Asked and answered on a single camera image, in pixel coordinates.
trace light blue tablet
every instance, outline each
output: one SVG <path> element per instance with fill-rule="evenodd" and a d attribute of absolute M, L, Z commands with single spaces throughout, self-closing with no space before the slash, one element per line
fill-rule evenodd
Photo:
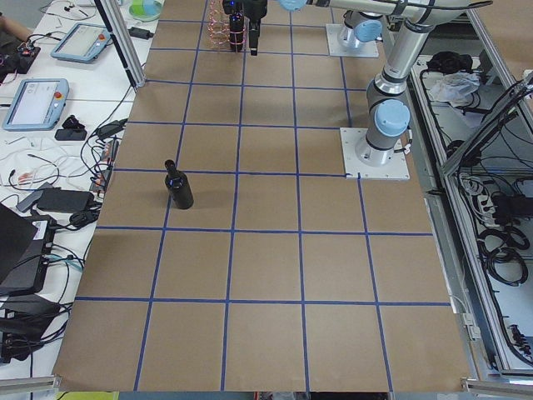
<path fill-rule="evenodd" d="M 57 44 L 50 55 L 54 58 L 89 63 L 102 52 L 111 34 L 101 25 L 77 23 Z"/>
<path fill-rule="evenodd" d="M 6 131 L 47 131 L 59 118 L 68 95 L 67 79 L 24 79 L 7 111 Z"/>

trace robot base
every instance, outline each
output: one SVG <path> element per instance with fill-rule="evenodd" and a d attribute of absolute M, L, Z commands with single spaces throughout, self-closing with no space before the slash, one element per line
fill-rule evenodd
<path fill-rule="evenodd" d="M 403 152 L 395 152 L 389 163 L 382 167 L 365 164 L 356 155 L 356 143 L 366 135 L 366 128 L 341 128 L 342 154 L 344 156 L 344 172 L 347 179 L 390 179 L 396 181 L 409 180 L 406 156 Z M 402 148 L 400 140 L 395 149 Z"/>
<path fill-rule="evenodd" d="M 341 24 L 326 24 L 327 45 L 330 49 L 330 56 L 340 57 L 364 57 L 378 58 L 380 53 L 377 51 L 376 42 L 363 43 L 359 48 L 344 47 L 339 43 L 338 34 L 342 29 Z"/>

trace tiled surface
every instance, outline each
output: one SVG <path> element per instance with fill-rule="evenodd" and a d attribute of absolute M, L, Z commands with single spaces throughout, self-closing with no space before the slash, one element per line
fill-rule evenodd
<path fill-rule="evenodd" d="M 343 174 L 338 128 L 367 126 L 381 47 L 328 57 L 342 12 L 269 2 L 258 57 L 212 51 L 206 5 L 167 1 L 55 372 L 85 390 L 458 390 L 414 168 Z"/>

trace green object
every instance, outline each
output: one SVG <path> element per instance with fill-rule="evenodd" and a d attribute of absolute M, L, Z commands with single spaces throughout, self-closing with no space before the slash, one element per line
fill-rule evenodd
<path fill-rule="evenodd" d="M 132 17 L 147 23 L 159 18 L 162 7 L 156 0 L 133 0 L 129 11 Z"/>

